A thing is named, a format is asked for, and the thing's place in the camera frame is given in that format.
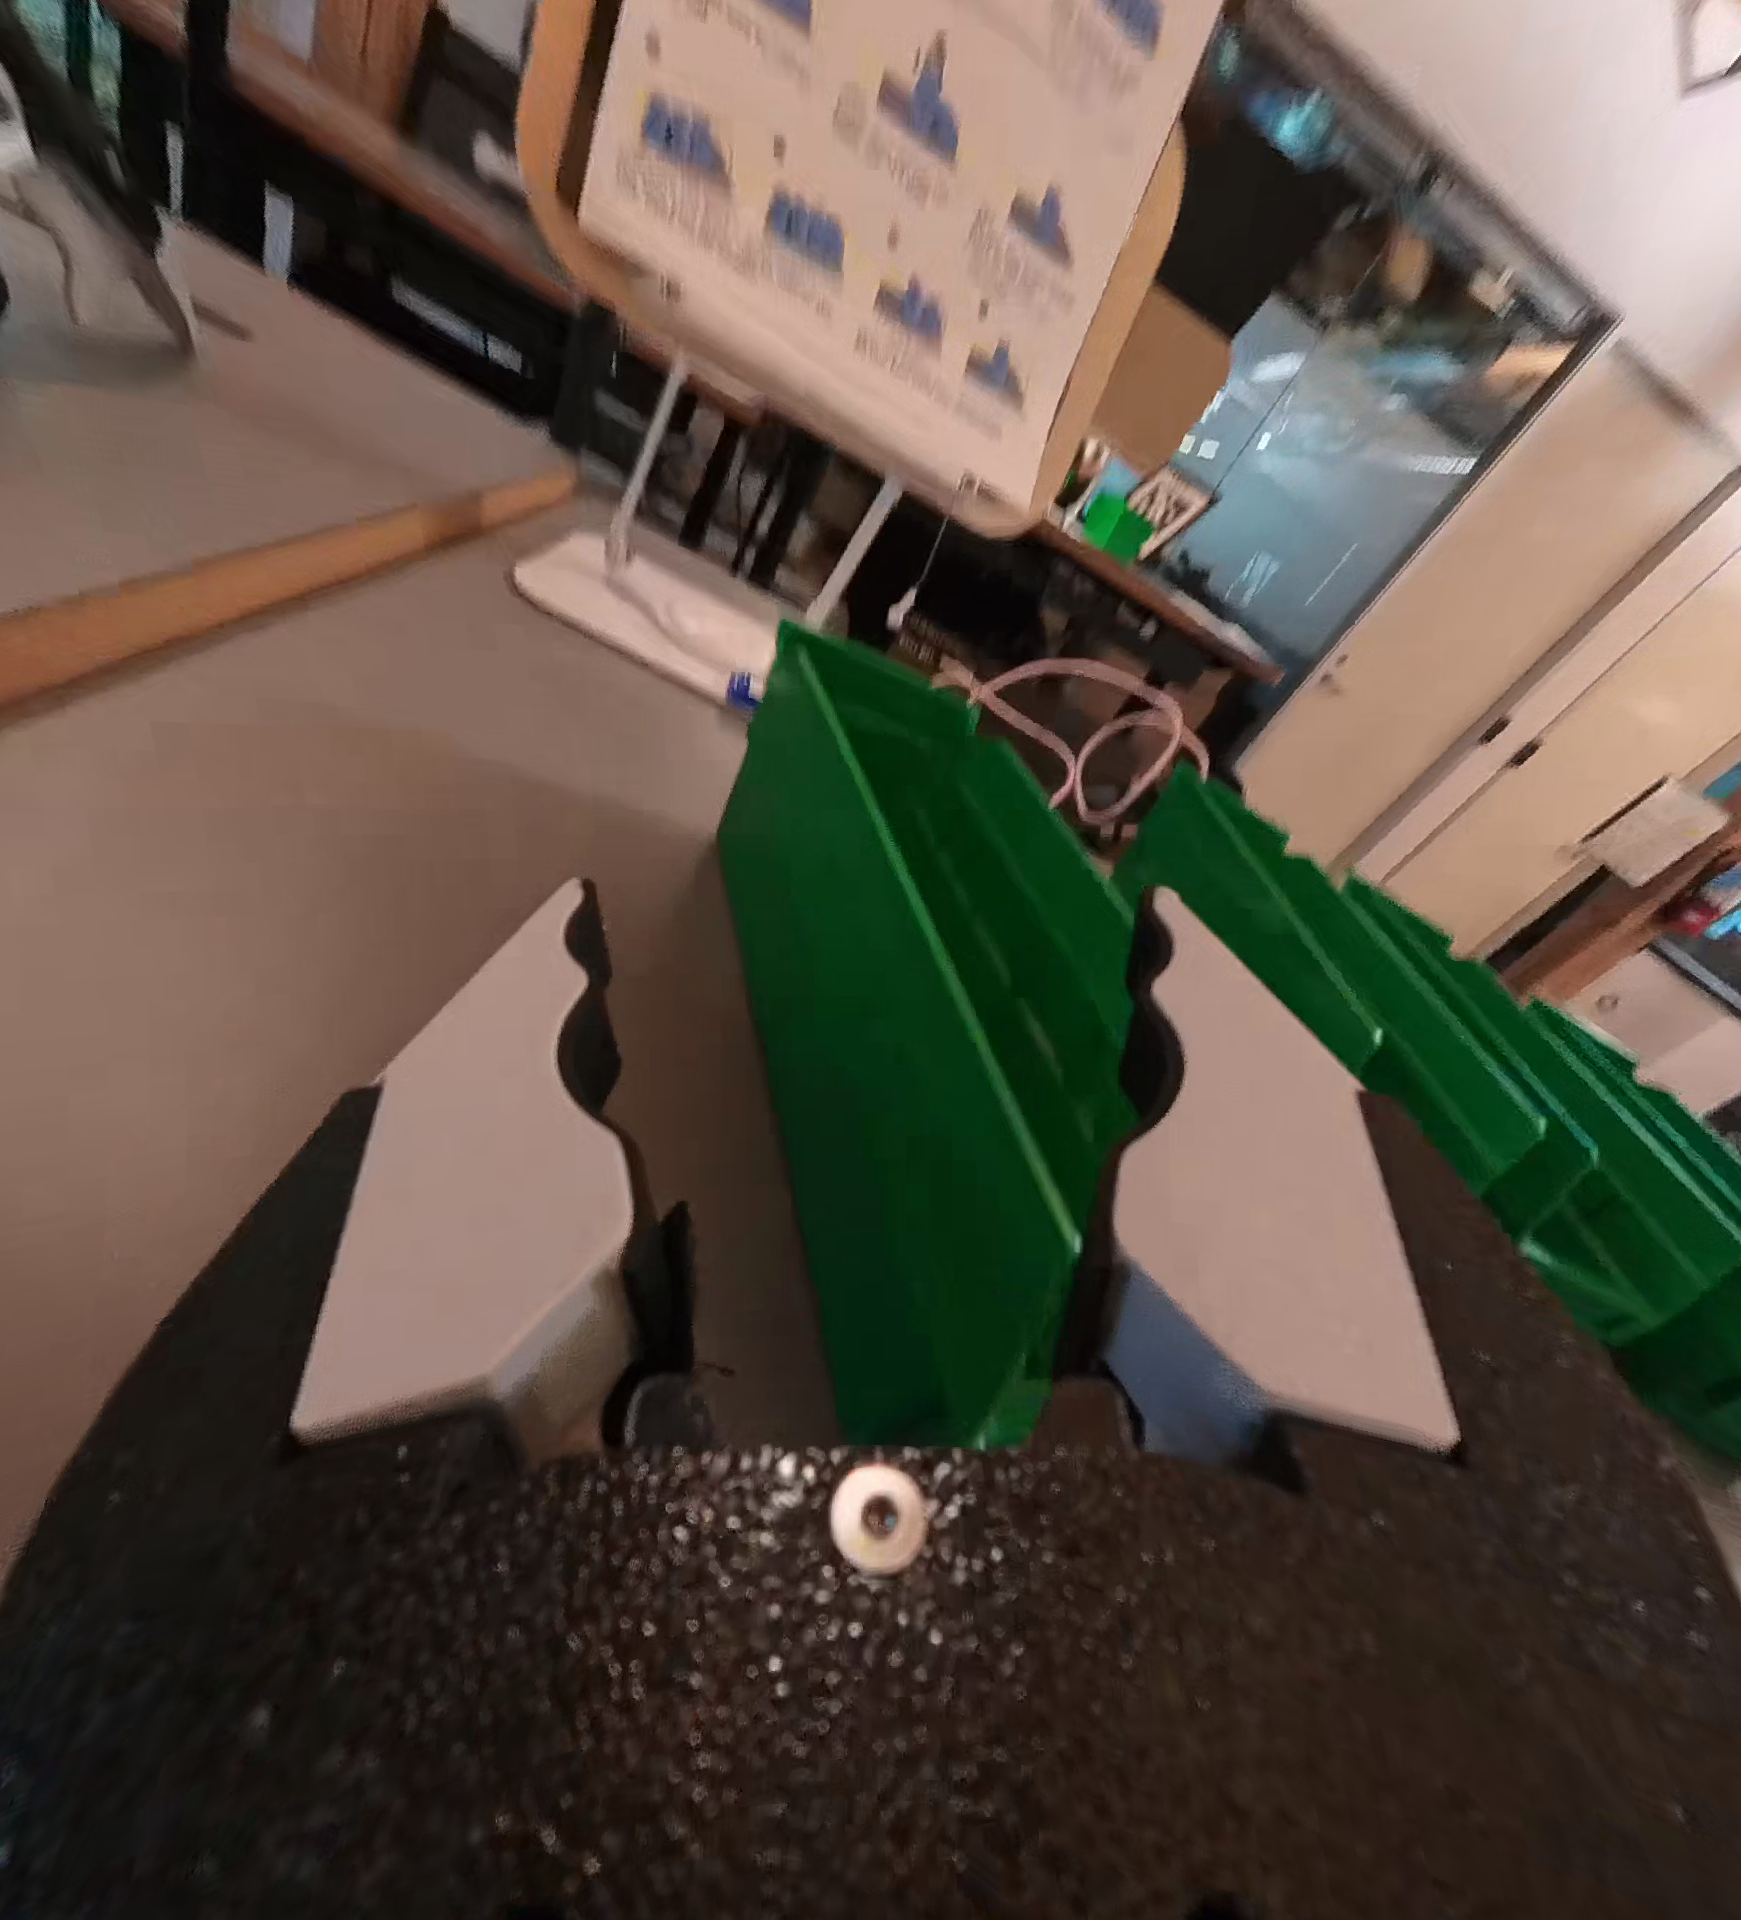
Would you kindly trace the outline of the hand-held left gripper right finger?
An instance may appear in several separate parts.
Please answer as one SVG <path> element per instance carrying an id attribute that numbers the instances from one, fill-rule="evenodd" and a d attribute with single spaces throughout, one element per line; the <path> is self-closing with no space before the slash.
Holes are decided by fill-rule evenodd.
<path id="1" fill-rule="evenodd" d="M 1133 941 L 1114 1150 L 1062 1371 L 1108 1377 L 1141 1452 L 1241 1469 L 1292 1424 L 1464 1449 L 1364 1087 L 1172 892 Z"/>

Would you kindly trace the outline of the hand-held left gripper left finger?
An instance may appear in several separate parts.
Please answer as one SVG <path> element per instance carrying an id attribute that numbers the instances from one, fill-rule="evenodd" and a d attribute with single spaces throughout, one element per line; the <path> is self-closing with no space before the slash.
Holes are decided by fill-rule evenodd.
<path id="1" fill-rule="evenodd" d="M 610 1111 L 610 983 L 568 878 L 379 1073 L 299 1446 L 494 1418 L 542 1464 L 692 1428 L 692 1217 Z"/>

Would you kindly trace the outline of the white recycling cabinet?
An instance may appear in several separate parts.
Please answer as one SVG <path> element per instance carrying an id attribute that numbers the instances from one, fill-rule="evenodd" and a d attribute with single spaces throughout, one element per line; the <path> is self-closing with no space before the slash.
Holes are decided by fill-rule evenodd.
<path id="1" fill-rule="evenodd" d="M 1643 948 L 1558 1005 L 1686 1111 L 1711 1117 L 1741 1099 L 1741 992 L 1703 969 Z"/>

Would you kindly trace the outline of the small whiteboard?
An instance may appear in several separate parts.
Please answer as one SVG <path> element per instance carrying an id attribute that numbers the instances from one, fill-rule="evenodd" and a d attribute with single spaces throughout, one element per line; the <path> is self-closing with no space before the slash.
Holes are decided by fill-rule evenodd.
<path id="1" fill-rule="evenodd" d="M 1712 804 L 1703 786 L 1656 777 L 1587 832 L 1581 855 L 1623 886 L 1643 886 L 1706 846 L 1727 822 L 1731 809 Z"/>

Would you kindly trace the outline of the white door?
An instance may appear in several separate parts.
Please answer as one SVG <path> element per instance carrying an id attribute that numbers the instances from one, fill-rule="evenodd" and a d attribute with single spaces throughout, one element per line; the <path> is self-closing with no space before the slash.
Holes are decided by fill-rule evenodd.
<path id="1" fill-rule="evenodd" d="M 1587 874 L 1587 838 L 1659 783 L 1693 796 L 1741 763 L 1741 508 L 1659 559 L 1357 873 L 1491 955 Z"/>
<path id="2" fill-rule="evenodd" d="M 1731 435 L 1608 338 L 1265 724 L 1241 798 L 1353 864 L 1738 490 Z"/>

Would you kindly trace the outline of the wooden workbench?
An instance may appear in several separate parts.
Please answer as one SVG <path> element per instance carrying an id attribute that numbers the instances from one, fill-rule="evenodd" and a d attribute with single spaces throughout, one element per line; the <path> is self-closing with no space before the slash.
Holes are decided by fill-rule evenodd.
<path id="1" fill-rule="evenodd" d="M 1258 687 L 1281 687 L 1287 668 L 1251 634 L 1241 634 L 1241 627 L 1219 617 L 1190 593 L 1162 582 L 1154 570 L 1117 559 L 1106 549 L 1075 542 L 1062 522 L 1036 522 L 1025 542 L 1082 570 L 1088 582 L 1095 582 L 1122 607 L 1146 612 L 1154 627 L 1206 648 L 1229 673 L 1251 679 Z"/>
<path id="2" fill-rule="evenodd" d="M 591 395 L 655 398 L 665 355 L 589 304 L 526 201 L 474 179 L 467 135 L 517 135 L 522 77 L 434 3 L 63 3 L 117 28 L 127 163 L 252 263 L 292 212 L 283 279 L 409 355 L 591 438 Z"/>

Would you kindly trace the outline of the framed fiducial tag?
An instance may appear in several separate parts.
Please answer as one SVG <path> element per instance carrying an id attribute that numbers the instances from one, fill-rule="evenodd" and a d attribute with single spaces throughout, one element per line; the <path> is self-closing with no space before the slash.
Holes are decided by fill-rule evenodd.
<path id="1" fill-rule="evenodd" d="M 1150 529 L 1133 566 L 1158 566 L 1214 505 L 1219 492 L 1179 463 L 1146 472 L 1125 498 L 1125 508 Z"/>

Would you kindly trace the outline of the grey side table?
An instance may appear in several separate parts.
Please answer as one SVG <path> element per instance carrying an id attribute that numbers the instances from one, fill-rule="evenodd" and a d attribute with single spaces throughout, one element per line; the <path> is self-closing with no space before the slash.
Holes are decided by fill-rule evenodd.
<path id="1" fill-rule="evenodd" d="M 0 713 L 568 505 L 546 432 L 192 232 L 184 355 L 0 212 Z"/>

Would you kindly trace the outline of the brown cardboard panel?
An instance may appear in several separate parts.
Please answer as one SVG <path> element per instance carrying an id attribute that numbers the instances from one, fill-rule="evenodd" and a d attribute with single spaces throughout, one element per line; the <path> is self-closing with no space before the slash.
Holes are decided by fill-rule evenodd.
<path id="1" fill-rule="evenodd" d="M 1167 467 L 1235 368 L 1235 338 L 1154 283 L 1093 412 L 1093 438 L 1141 477 Z"/>

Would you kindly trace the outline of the instruction poster board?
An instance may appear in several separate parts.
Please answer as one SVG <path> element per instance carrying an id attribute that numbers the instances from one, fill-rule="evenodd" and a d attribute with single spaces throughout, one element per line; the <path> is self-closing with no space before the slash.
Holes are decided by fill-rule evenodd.
<path id="1" fill-rule="evenodd" d="M 1186 199 L 1223 3 L 535 3 L 579 298 L 979 538 L 1045 522 Z"/>

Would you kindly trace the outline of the wooden post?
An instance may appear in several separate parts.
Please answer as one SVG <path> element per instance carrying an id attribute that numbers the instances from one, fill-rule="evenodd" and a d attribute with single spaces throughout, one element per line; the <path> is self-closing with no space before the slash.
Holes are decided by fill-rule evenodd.
<path id="1" fill-rule="evenodd" d="M 1601 878 L 1583 908 L 1508 963 L 1521 1001 L 1564 1005 L 1672 930 L 1672 910 L 1718 874 L 1741 866 L 1741 792 L 1727 798 L 1727 827 L 1650 883 Z"/>

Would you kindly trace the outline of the black wall screen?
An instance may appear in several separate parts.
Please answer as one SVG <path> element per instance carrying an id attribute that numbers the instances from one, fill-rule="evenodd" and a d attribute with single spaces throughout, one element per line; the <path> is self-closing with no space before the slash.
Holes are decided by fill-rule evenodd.
<path id="1" fill-rule="evenodd" d="M 1323 153 L 1276 144 L 1281 114 L 1298 93 L 1276 65 L 1251 47 L 1235 11 L 1223 11 L 1180 110 L 1190 144 L 1186 195 L 1158 283 L 1223 338 L 1274 298 L 1314 257 L 1323 239 L 1364 201 L 1364 188 Z"/>

